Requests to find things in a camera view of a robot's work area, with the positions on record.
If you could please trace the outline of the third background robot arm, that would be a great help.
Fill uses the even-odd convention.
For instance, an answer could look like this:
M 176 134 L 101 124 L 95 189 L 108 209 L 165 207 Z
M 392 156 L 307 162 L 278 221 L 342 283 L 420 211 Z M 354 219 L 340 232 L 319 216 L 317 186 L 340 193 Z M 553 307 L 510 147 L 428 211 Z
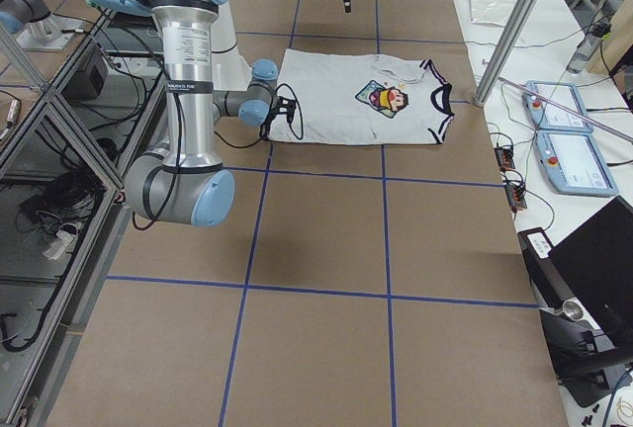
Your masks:
M 24 50 L 60 51 L 84 21 L 55 15 L 44 0 L 1 0 L 1 24 Z

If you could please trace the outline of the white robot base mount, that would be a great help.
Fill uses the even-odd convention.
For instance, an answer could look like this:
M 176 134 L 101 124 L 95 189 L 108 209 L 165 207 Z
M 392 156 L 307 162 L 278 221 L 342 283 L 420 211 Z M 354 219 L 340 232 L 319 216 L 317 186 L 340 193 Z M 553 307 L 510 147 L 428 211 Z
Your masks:
M 212 65 L 214 96 L 222 92 L 245 91 L 251 70 L 241 56 L 228 0 L 212 0 L 219 6 L 219 17 L 212 25 Z

